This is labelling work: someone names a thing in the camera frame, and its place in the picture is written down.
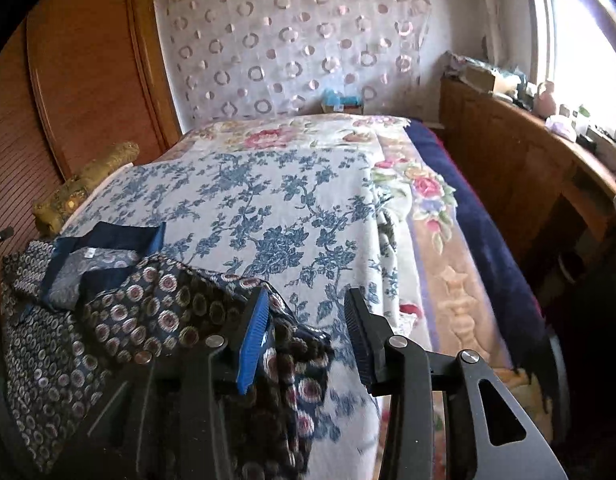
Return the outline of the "wooden side cabinet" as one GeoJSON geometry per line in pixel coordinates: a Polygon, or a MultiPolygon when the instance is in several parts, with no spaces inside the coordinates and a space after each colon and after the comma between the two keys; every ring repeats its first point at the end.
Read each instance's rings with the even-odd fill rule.
{"type": "Polygon", "coordinates": [[[442,78],[443,143],[519,262],[541,250],[591,263],[616,234],[616,177],[541,119],[442,78]]]}

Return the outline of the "pink bottle on cabinet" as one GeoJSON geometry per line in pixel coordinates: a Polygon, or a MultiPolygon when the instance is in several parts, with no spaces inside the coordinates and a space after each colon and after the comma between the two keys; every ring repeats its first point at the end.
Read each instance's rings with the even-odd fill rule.
{"type": "Polygon", "coordinates": [[[539,84],[536,89],[536,96],[533,100],[533,114],[547,119],[558,112],[558,104],[555,99],[555,84],[553,81],[546,80],[539,84]]]}

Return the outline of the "gathered window curtain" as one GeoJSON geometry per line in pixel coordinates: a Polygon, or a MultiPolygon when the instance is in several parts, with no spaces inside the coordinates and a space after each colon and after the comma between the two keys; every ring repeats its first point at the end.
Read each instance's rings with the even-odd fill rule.
{"type": "Polygon", "coordinates": [[[486,39],[486,57],[492,65],[506,61],[507,50],[502,32],[501,0],[479,0],[486,39]]]}

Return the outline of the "olive patterned pillow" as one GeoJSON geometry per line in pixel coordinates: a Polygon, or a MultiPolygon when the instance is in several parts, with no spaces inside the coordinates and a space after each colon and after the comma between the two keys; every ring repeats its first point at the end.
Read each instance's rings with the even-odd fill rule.
{"type": "Polygon", "coordinates": [[[93,159],[32,207],[35,226],[44,237],[60,234],[66,221],[83,205],[96,189],[114,172],[134,162],[140,154],[136,142],[115,144],[102,158],[93,159]]]}

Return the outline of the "blue item box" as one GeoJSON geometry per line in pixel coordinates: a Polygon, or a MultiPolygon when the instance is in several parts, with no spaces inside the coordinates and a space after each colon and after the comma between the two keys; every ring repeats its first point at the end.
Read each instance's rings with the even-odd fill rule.
{"type": "Polygon", "coordinates": [[[361,96],[346,96],[341,92],[327,89],[322,94],[321,110],[324,114],[362,115],[364,105],[361,96]]]}

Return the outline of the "sheer circle-patterned curtain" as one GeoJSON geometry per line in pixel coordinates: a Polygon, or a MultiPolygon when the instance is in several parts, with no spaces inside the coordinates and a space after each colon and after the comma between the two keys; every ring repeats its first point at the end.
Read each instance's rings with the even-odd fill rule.
{"type": "Polygon", "coordinates": [[[184,129],[312,114],[328,94],[406,115],[419,95],[429,0],[156,0],[184,129]]]}

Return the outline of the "floral bed cover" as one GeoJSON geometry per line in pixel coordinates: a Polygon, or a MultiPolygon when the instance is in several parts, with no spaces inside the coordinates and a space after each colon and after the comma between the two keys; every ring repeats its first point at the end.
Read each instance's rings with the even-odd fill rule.
{"type": "Polygon", "coordinates": [[[385,403],[364,390],[345,325],[351,287],[423,348],[480,353],[524,402],[544,324],[512,254],[434,136],[393,116],[215,122],[134,169],[93,209],[166,228],[163,252],[223,280],[267,282],[329,335],[311,479],[369,478],[385,403]]]}

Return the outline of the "wooden louvered wardrobe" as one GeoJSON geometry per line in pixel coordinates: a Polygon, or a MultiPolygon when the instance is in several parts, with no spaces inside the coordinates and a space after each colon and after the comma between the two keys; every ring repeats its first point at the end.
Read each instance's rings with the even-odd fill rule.
{"type": "Polygon", "coordinates": [[[146,164],[180,136],[154,0],[40,0],[0,53],[0,263],[87,162],[133,141],[146,164]]]}

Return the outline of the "cardboard box on cabinet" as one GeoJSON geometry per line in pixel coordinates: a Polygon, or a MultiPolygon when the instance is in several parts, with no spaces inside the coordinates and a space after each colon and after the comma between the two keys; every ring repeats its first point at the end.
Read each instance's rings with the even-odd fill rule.
{"type": "Polygon", "coordinates": [[[517,90],[520,78],[514,74],[501,73],[475,65],[467,65],[460,73],[460,80],[480,92],[512,94],[517,90]]]}

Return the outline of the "blue floral white sheet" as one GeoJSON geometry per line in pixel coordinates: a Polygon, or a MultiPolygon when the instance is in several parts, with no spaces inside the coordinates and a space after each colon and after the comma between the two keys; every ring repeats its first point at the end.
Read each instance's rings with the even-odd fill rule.
{"type": "Polygon", "coordinates": [[[366,148],[189,152],[122,171],[68,223],[166,228],[165,252],[212,271],[269,282],[298,321],[331,337],[335,359],[317,411],[312,479],[367,479],[379,404],[361,385],[344,315],[356,288],[393,330],[429,344],[407,225],[402,156],[366,148]]]}

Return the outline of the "window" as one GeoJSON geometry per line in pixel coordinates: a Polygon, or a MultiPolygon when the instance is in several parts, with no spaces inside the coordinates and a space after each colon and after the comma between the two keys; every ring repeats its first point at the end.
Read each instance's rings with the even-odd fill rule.
{"type": "Polygon", "coordinates": [[[556,101],[616,141],[616,3],[530,0],[539,81],[556,101]]]}

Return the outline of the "navy circle-patterned shirt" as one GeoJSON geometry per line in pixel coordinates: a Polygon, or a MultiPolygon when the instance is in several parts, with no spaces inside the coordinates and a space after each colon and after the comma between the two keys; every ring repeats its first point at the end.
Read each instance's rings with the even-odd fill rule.
{"type": "Polygon", "coordinates": [[[0,465],[9,478],[55,479],[66,445],[125,366],[234,330],[258,287],[269,317],[255,378],[222,399],[232,479],[306,474],[329,337],[301,324],[269,283],[193,268],[162,254],[162,241],[162,228],[101,222],[3,258],[0,465]]]}

